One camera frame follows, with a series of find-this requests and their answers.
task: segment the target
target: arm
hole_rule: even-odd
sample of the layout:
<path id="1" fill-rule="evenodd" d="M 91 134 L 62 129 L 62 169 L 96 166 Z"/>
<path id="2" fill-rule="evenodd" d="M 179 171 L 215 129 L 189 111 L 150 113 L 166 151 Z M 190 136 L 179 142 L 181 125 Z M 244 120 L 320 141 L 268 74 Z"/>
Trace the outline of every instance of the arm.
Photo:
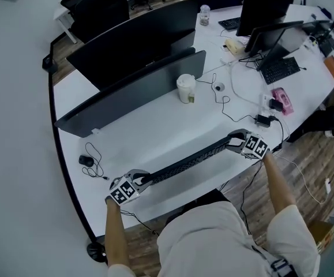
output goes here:
<path id="1" fill-rule="evenodd" d="M 290 188 L 288 187 L 283 174 L 279 170 L 271 152 L 268 151 L 265 154 L 263 162 L 267 171 L 269 195 L 271 197 L 275 213 L 278 214 L 289 205 L 296 205 L 295 198 L 292 195 Z"/>
<path id="2" fill-rule="evenodd" d="M 105 251 L 109 267 L 122 264 L 130 267 L 125 228 L 121 208 L 113 199 L 107 199 L 107 224 L 105 232 Z"/>

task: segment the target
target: keyboard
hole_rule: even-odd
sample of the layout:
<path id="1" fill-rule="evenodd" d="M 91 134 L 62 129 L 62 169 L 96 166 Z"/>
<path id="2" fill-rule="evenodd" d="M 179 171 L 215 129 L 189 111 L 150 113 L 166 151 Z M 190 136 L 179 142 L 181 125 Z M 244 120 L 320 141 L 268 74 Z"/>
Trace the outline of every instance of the keyboard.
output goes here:
<path id="1" fill-rule="evenodd" d="M 231 137 L 225 137 L 216 143 L 202 149 L 191 156 L 182 159 L 179 162 L 176 162 L 164 169 L 161 169 L 155 173 L 147 175 L 141 180 L 142 184 L 145 184 L 149 181 L 152 181 L 152 185 L 157 184 L 158 182 L 162 182 L 167 178 L 173 177 L 197 164 L 200 162 L 207 160 L 208 158 L 220 153 L 221 151 L 226 149 L 226 146 L 230 144 Z"/>
<path id="2" fill-rule="evenodd" d="M 282 58 L 261 71 L 267 84 L 272 84 L 297 72 L 300 72 L 300 68 L 294 57 Z"/>
<path id="3" fill-rule="evenodd" d="M 239 22 L 240 18 L 236 17 L 236 18 L 231 18 L 230 20 L 219 21 L 218 24 L 220 24 L 226 30 L 234 30 L 238 28 Z"/>

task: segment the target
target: black monitor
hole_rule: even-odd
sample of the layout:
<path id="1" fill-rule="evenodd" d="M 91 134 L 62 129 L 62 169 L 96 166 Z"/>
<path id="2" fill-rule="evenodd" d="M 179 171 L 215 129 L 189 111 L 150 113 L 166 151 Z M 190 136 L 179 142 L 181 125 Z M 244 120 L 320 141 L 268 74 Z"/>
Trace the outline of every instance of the black monitor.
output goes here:
<path id="1" fill-rule="evenodd" d="M 316 37 L 319 33 L 325 33 L 332 23 L 329 20 L 312 21 L 303 26 L 304 32 L 309 36 Z"/>
<path id="2" fill-rule="evenodd" d="M 99 90 L 194 43 L 198 0 L 152 10 L 94 38 L 67 60 Z"/>
<path id="3" fill-rule="evenodd" d="M 243 0 L 236 36 L 250 36 L 254 28 L 282 23 L 293 0 Z"/>
<path id="4" fill-rule="evenodd" d="M 299 24 L 285 29 L 270 52 L 260 61 L 257 70 L 260 71 L 272 62 L 299 49 L 307 39 L 307 34 L 303 31 L 302 27 L 303 24 Z"/>
<path id="5" fill-rule="evenodd" d="M 270 50 L 286 28 L 291 28 L 302 23 L 303 21 L 292 21 L 290 23 L 280 23 L 255 28 L 247 43 L 245 52 L 249 53 L 249 56 L 252 57 L 259 51 Z"/>
<path id="6" fill-rule="evenodd" d="M 182 74 L 200 78 L 206 52 L 191 47 L 155 62 L 100 91 L 56 121 L 55 126 L 79 137 L 101 129 L 129 112 L 175 90 Z"/>

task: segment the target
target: black cable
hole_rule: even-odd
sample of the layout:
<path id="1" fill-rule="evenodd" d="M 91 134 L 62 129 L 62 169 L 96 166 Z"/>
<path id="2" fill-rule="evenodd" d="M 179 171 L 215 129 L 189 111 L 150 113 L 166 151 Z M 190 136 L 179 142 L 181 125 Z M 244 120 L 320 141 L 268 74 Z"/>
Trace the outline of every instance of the black cable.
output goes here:
<path id="1" fill-rule="evenodd" d="M 229 181 L 227 181 L 220 189 L 219 191 L 222 192 L 222 190 L 224 189 L 224 187 L 228 184 Z"/>
<path id="2" fill-rule="evenodd" d="M 281 125 L 281 130 L 282 130 L 282 141 L 281 141 L 281 143 L 280 143 L 276 148 L 274 148 L 273 151 L 272 151 L 273 153 L 275 153 L 275 152 L 277 152 L 278 150 L 281 150 L 281 149 L 282 149 L 282 145 L 283 145 L 283 142 L 284 142 L 283 126 L 282 126 L 281 121 L 280 121 L 277 117 L 275 117 L 275 116 L 269 116 L 269 119 L 270 119 L 271 121 L 277 121 L 277 122 Z"/>
<path id="3" fill-rule="evenodd" d="M 136 217 L 136 215 L 135 215 L 134 213 L 131 213 L 131 212 L 129 212 L 129 211 L 125 211 L 125 210 L 122 210 L 122 209 L 121 209 L 121 214 L 122 214 L 122 215 L 126 215 L 126 216 L 133 216 L 135 219 L 137 219 L 137 221 L 138 221 L 140 224 L 142 224 L 146 229 L 148 229 L 153 235 L 158 235 L 158 236 L 159 236 L 159 233 L 158 233 L 157 231 L 150 229 L 147 225 L 145 225 L 142 221 L 140 221 L 140 220 L 138 219 L 138 217 Z"/>
<path id="4" fill-rule="evenodd" d="M 99 156 L 100 156 L 99 160 L 97 160 L 94 156 L 92 156 L 89 153 L 89 151 L 87 150 L 87 145 L 91 145 L 92 148 L 99 154 Z M 85 150 L 86 150 L 87 154 L 95 161 L 95 163 L 94 163 L 95 170 L 92 169 L 91 167 L 82 167 L 82 172 L 85 175 L 88 175 L 89 177 L 92 177 L 92 178 L 104 178 L 104 179 L 108 179 L 107 177 L 104 177 L 104 170 L 100 166 L 100 161 L 102 160 L 102 155 L 100 154 L 100 152 L 91 143 L 86 143 L 85 144 Z"/>
<path id="5" fill-rule="evenodd" d="M 257 176 L 257 174 L 259 173 L 259 171 L 261 170 L 262 165 L 263 165 L 263 164 L 262 164 L 262 161 L 260 161 L 260 167 L 259 167 L 258 171 L 254 174 L 254 177 L 253 177 L 252 181 L 251 181 L 251 182 L 244 188 L 244 190 L 243 190 L 243 192 L 242 192 L 242 203 L 241 203 L 241 206 L 240 206 L 240 210 L 241 210 L 243 216 L 245 217 L 245 225 L 246 225 L 246 229 L 247 229 L 247 232 L 249 233 L 249 235 L 251 235 L 252 232 L 250 232 L 249 224 L 248 224 L 248 222 L 247 222 L 247 216 L 246 216 L 245 211 L 243 211 L 242 207 L 243 207 L 243 204 L 244 204 L 244 202 L 245 202 L 245 191 L 246 191 L 248 188 L 250 188 L 251 185 L 253 184 L 254 179 L 255 179 L 255 177 Z"/>
<path id="6" fill-rule="evenodd" d="M 213 84 L 214 84 L 214 82 L 216 81 L 216 79 L 217 79 L 217 74 L 214 73 L 214 74 L 213 74 L 213 77 L 212 77 L 212 82 L 201 81 L 201 80 L 196 80 L 196 81 L 197 81 L 197 82 L 202 82 L 202 83 L 207 83 L 207 84 L 210 84 L 210 85 L 211 85 L 211 89 L 213 90 L 214 95 L 215 95 L 215 102 L 216 102 L 217 104 L 223 104 L 222 113 L 223 113 L 224 115 L 226 115 L 227 117 L 229 117 L 229 119 L 231 119 L 233 122 L 239 122 L 239 121 L 243 120 L 243 119 L 246 118 L 246 117 L 251 117 L 251 118 L 253 118 L 254 120 L 256 120 L 253 116 L 251 116 L 251 115 L 246 115 L 246 116 L 240 118 L 239 120 L 235 121 L 235 120 L 232 119 L 231 116 L 227 115 L 227 114 L 224 112 L 224 104 L 229 103 L 229 102 L 231 101 L 231 98 L 230 98 L 228 95 L 224 95 L 224 96 L 222 97 L 222 102 L 218 102 L 218 101 L 217 101 L 217 93 L 216 93 L 216 91 L 214 90 L 214 87 L 213 87 Z"/>

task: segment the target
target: hand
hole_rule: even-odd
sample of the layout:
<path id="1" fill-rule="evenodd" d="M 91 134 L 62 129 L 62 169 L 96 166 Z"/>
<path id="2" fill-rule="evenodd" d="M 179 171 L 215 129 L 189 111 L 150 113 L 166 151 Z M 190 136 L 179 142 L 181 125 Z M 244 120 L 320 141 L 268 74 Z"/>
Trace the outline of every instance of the hand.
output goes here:
<path id="1" fill-rule="evenodd" d="M 108 196 L 105 198 L 105 203 L 107 204 L 108 211 L 121 211 L 120 206 L 113 200 L 112 197 Z"/>

